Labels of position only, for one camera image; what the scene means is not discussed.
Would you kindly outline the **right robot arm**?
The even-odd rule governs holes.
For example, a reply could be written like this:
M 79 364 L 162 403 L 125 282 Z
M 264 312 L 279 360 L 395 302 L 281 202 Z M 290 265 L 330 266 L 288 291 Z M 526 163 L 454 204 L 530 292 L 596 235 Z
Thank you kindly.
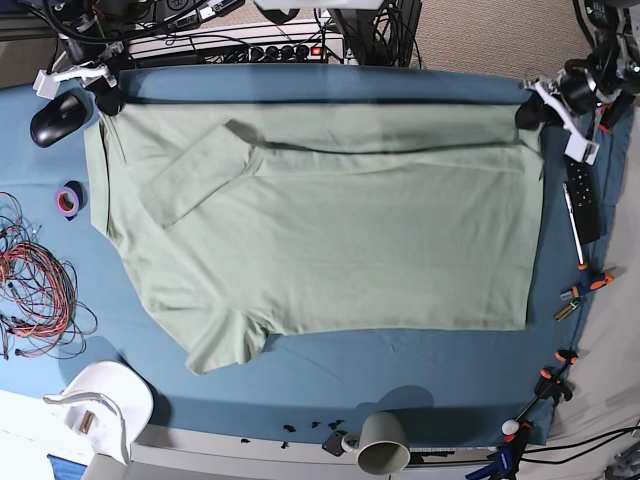
M 57 5 L 43 1 L 39 7 L 21 1 L 19 5 L 45 21 L 53 29 L 56 43 L 63 47 L 47 68 L 38 71 L 33 83 L 36 95 L 52 100 L 61 83 L 76 80 L 94 95 L 98 109 L 108 116 L 117 115 L 124 106 L 119 71 L 126 44 L 168 31 L 167 25 L 160 22 L 129 32 L 106 33 L 93 1 Z

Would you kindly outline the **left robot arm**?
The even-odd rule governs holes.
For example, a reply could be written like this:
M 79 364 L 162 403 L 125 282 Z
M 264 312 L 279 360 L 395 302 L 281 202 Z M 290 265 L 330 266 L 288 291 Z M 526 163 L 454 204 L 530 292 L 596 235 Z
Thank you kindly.
M 593 164 L 598 132 L 608 133 L 639 99 L 639 3 L 572 3 L 590 53 L 569 59 L 554 78 L 538 77 L 521 87 L 531 96 L 517 110 L 516 126 L 533 131 L 541 125 L 569 132 L 565 156 Z

